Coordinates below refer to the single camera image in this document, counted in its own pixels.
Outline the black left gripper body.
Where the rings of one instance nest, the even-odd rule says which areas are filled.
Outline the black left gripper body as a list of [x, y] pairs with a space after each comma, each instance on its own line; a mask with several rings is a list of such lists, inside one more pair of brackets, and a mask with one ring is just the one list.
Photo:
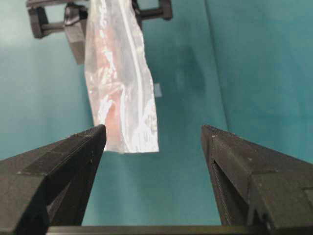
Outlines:
[[[64, 20], [50, 23], [45, 8], [61, 4], [66, 6]], [[170, 0], [159, 0], [158, 7], [150, 9], [141, 9], [136, 0], [92, 0], [89, 8], [78, 5], [75, 0], [27, 0], [25, 5], [35, 38], [65, 32], [85, 20], [88, 20], [89, 24], [96, 23], [97, 28], [104, 29], [108, 22], [119, 18], [123, 22], [137, 21], [138, 25], [141, 25], [144, 20], [162, 18], [169, 21], [173, 17]]]

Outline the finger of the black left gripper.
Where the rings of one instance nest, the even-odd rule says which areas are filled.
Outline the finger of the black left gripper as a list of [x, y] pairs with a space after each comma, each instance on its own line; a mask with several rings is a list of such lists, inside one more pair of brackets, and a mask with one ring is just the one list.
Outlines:
[[64, 14], [64, 31], [77, 64], [85, 61], [87, 8], [83, 5], [67, 4]]

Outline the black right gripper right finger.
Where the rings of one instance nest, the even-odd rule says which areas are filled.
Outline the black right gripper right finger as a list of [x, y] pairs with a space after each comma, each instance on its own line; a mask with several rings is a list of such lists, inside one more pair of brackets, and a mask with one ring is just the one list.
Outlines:
[[201, 145], [223, 225], [313, 232], [313, 165], [210, 125]]

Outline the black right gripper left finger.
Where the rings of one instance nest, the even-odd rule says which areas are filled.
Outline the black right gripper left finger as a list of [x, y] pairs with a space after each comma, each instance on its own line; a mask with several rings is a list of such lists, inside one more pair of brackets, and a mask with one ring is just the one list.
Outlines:
[[106, 145], [97, 125], [0, 163], [0, 232], [44, 235], [80, 226]]

